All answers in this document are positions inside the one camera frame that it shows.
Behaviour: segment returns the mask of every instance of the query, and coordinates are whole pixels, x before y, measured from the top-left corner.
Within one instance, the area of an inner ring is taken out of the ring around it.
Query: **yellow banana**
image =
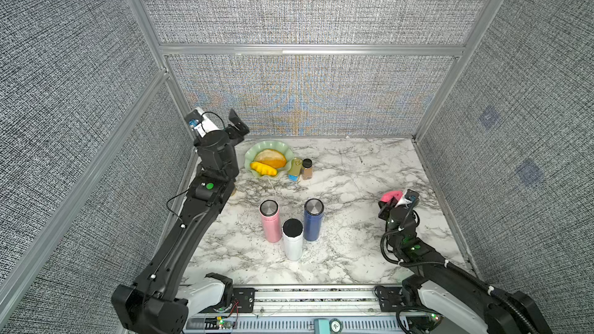
[[[261,175],[270,175],[273,177],[278,173],[278,171],[270,165],[262,164],[261,162],[257,161],[252,161],[252,163],[249,164],[249,167]]]

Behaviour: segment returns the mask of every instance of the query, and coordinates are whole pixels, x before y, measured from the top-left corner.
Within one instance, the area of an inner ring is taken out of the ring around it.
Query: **bottle cap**
[[[287,219],[283,224],[283,233],[288,237],[297,237],[303,233],[303,224],[299,219]]]
[[[305,202],[305,210],[311,215],[318,215],[324,211],[324,203],[319,199],[309,199]]]
[[[278,203],[274,200],[265,200],[260,204],[260,212],[265,216],[275,215],[278,211]]]

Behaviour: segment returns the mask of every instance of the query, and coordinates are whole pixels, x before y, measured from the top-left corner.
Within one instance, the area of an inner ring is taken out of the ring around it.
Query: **textured gray panel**
[[[486,0],[144,0],[163,42],[461,44]]]
[[[150,81],[125,0],[0,0],[0,282]]]
[[[2,332],[114,332],[111,294],[153,256],[190,148],[163,86]]]
[[[505,0],[420,148],[485,279],[594,313],[594,0]]]
[[[255,135],[411,135],[448,56],[170,56],[190,105]]]

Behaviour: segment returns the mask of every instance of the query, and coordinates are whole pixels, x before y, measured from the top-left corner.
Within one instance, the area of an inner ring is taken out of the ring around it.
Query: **white marble countertop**
[[[207,230],[184,273],[194,284],[206,273],[251,284],[397,284],[412,273],[386,262],[380,253],[384,221],[377,218],[380,197],[391,190],[419,192],[418,234],[444,257],[463,266],[462,255],[437,204],[409,139],[281,139],[295,156],[314,162],[314,177],[292,182],[254,178],[243,156],[256,140],[237,145],[241,173],[237,192]],[[287,260],[282,240],[264,238],[259,206],[266,199],[280,206],[281,224],[303,220],[303,205],[322,200],[325,216],[317,241],[303,241],[299,261]]]

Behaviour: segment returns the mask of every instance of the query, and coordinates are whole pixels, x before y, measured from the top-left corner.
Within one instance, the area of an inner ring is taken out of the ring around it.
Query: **red wire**
[[[229,315],[227,317],[225,317],[226,319],[228,319],[229,317],[231,317],[231,315],[233,314],[233,310],[235,309],[235,307],[237,307],[237,305],[239,304],[239,301],[236,301],[233,305],[233,307],[231,307],[231,310],[229,312]]]

